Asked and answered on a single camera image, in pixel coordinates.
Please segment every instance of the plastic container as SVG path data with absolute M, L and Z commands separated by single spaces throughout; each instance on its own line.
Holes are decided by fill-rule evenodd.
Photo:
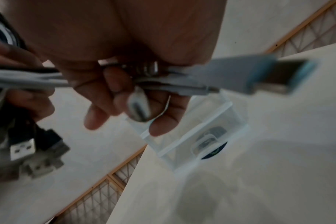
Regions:
M 159 137 L 149 134 L 151 122 L 127 120 L 172 170 L 205 158 L 248 129 L 224 92 L 192 97 L 179 125 Z

